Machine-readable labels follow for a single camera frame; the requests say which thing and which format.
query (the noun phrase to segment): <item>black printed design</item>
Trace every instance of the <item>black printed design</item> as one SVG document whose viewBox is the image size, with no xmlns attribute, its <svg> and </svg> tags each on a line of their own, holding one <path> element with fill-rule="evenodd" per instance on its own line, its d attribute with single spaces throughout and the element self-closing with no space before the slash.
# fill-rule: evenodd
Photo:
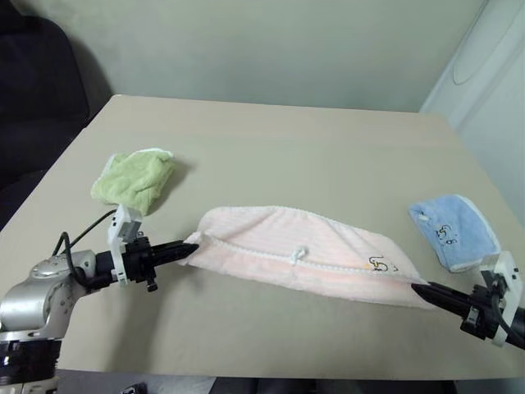
<svg viewBox="0 0 525 394">
<path fill-rule="evenodd" d="M 442 245 L 452 245 L 458 242 L 456 239 L 458 235 L 452 233 L 452 227 L 448 224 L 444 224 L 439 230 L 436 230 L 436 236 L 440 241 L 445 241 Z"/>
<path fill-rule="evenodd" d="M 378 261 L 379 259 L 384 259 L 384 258 L 385 256 L 372 256 L 370 259 L 368 259 L 368 262 L 374 267 L 374 271 L 386 272 L 388 271 L 388 265 L 386 265 L 382 261 Z"/>
</svg>

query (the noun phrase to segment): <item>cloth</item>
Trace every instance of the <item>cloth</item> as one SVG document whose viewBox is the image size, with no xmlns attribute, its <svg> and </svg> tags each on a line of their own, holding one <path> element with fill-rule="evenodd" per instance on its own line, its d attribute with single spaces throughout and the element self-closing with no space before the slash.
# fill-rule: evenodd
<svg viewBox="0 0 525 394">
<path fill-rule="evenodd" d="M 105 204 L 123 204 L 146 215 L 174 168 L 173 153 L 166 150 L 114 154 L 94 182 L 91 196 Z"/>
<path fill-rule="evenodd" d="M 459 273 L 477 266 L 500 242 L 477 206 L 461 195 L 416 203 L 410 216 L 428 239 L 443 267 Z"/>
<path fill-rule="evenodd" d="M 215 208 L 186 242 L 199 248 L 182 264 L 324 296 L 431 308 L 410 287 L 425 282 L 392 240 L 315 213 Z"/>
</svg>

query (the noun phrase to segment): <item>pink towel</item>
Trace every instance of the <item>pink towel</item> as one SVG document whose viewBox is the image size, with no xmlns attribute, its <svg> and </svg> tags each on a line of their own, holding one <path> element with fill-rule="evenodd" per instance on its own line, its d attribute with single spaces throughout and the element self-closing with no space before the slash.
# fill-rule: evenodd
<svg viewBox="0 0 525 394">
<path fill-rule="evenodd" d="M 223 207 L 206 213 L 182 264 L 234 277 L 389 305 L 430 309 L 425 283 L 389 238 L 294 208 Z"/>
</svg>

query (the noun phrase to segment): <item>blue cloth with white trim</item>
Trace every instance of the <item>blue cloth with white trim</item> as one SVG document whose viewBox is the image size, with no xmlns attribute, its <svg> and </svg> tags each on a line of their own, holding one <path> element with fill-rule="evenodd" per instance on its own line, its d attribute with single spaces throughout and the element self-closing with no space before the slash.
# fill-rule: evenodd
<svg viewBox="0 0 525 394">
<path fill-rule="evenodd" d="M 461 195 L 443 195 L 409 208 L 419 231 L 428 239 L 441 265 L 452 273 L 477 266 L 500 243 L 476 205 Z"/>
</svg>

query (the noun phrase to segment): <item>table surface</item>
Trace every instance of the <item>table surface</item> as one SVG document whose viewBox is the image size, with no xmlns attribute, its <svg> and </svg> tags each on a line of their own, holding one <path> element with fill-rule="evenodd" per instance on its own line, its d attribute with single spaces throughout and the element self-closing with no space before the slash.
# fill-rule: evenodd
<svg viewBox="0 0 525 394">
<path fill-rule="evenodd" d="M 0 233 L 0 295 L 108 206 L 89 189 L 115 152 L 172 151 L 178 171 L 142 229 L 185 238 L 210 209 L 285 205 L 394 240 L 422 277 L 470 292 L 450 274 L 407 207 L 469 197 L 525 271 L 525 234 L 458 136 L 438 116 L 114 96 Z M 77 249 L 100 252 L 107 227 Z M 59 367 L 290 378 L 461 379 L 525 374 L 525 352 L 498 348 L 433 311 L 332 299 L 168 264 L 159 290 L 112 286 L 79 301 Z"/>
</svg>

